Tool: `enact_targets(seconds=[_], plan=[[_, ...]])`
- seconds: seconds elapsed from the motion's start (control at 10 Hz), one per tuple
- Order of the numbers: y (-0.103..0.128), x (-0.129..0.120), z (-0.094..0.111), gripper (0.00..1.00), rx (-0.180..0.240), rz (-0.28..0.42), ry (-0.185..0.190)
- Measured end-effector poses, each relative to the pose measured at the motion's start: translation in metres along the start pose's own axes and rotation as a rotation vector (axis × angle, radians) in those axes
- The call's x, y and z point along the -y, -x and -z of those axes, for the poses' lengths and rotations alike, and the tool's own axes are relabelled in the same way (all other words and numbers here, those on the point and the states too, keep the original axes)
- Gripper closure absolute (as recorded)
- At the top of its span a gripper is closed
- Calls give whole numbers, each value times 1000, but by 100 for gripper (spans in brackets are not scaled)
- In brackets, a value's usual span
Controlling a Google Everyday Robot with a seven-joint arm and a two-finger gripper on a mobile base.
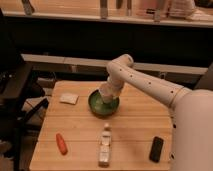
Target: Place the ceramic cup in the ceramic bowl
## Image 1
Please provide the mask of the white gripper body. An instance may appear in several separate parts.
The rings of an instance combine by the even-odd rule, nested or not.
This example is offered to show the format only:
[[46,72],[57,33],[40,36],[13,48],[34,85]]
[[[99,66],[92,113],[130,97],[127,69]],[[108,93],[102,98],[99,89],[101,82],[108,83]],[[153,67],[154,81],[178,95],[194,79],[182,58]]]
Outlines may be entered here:
[[99,93],[104,103],[110,103],[119,96],[119,90],[109,83],[103,83],[99,87]]

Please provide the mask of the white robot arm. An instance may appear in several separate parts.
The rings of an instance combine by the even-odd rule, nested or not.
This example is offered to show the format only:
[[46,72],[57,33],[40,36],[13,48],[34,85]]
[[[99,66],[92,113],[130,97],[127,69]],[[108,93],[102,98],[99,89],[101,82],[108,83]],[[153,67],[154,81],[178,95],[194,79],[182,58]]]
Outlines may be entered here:
[[167,106],[172,114],[170,171],[213,171],[213,91],[191,90],[132,68],[124,54],[110,61],[99,92],[105,103],[118,97],[127,82]]

